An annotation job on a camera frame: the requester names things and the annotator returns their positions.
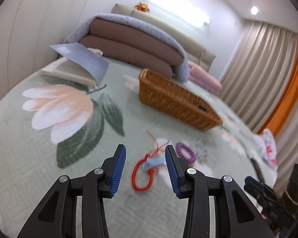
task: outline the orange plush toy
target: orange plush toy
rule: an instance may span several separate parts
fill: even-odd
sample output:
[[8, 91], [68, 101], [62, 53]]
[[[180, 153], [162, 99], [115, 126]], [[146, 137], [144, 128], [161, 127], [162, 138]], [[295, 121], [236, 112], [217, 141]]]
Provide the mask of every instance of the orange plush toy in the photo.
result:
[[135, 7], [137, 8], [137, 10], [139, 11], [143, 11], [143, 12], [149, 12], [149, 5], [145, 4], [145, 3], [138, 3], [135, 5]]

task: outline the leaf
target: leaf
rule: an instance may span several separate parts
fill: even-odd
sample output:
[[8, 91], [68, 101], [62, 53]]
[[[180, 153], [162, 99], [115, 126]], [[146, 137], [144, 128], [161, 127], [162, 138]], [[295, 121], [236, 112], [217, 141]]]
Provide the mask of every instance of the leaf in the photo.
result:
[[100, 94], [97, 103], [109, 125], [115, 132], [124, 137], [123, 115], [119, 106], [106, 93]]
[[67, 85], [67, 86], [74, 87], [81, 91], [85, 91], [85, 92], [89, 91], [88, 87], [86, 85], [83, 85], [80, 83], [68, 81], [65, 79], [58, 78], [58, 77], [52, 77], [52, 76], [44, 76], [44, 77], [45, 77], [45, 80], [51, 85], [60, 85], [61, 84], [61, 85]]
[[97, 105], [94, 105], [93, 117], [72, 137], [57, 145], [56, 162], [59, 168], [66, 168], [85, 157], [98, 144], [104, 131], [104, 117]]

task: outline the gray book cover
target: gray book cover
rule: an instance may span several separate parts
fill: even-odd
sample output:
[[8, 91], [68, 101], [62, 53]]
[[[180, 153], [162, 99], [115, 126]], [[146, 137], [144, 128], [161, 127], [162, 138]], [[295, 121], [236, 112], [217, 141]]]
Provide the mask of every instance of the gray book cover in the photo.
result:
[[98, 85], [101, 83], [109, 66], [109, 62], [103, 57], [94, 54], [79, 43], [60, 44], [50, 47], [68, 60], [82, 66], [93, 76]]

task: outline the curtain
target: curtain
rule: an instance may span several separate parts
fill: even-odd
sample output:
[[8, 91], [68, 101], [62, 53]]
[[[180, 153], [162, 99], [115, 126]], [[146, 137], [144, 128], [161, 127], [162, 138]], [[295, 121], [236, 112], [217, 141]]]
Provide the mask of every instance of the curtain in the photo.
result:
[[257, 132], [287, 88], [296, 62], [298, 35], [268, 23], [247, 21], [223, 79], [221, 99]]
[[274, 190], [281, 194], [288, 184], [294, 164], [298, 164], [298, 99], [276, 137], [278, 177]]
[[268, 118], [264, 126], [260, 128], [258, 133], [260, 134], [263, 129], [268, 128], [272, 131], [274, 137], [277, 136], [280, 129], [287, 120], [293, 106], [295, 105], [298, 98], [298, 56], [296, 64], [291, 76], [291, 80], [288, 84], [288, 87], [283, 94], [282, 99], [274, 109], [271, 116]]

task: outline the pink pillow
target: pink pillow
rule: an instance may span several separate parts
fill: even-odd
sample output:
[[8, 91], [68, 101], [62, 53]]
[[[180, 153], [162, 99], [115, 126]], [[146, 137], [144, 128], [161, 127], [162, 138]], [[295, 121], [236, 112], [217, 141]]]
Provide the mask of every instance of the pink pillow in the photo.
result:
[[222, 90], [222, 84], [213, 76], [208, 74], [202, 67], [189, 61], [191, 81], [218, 95]]

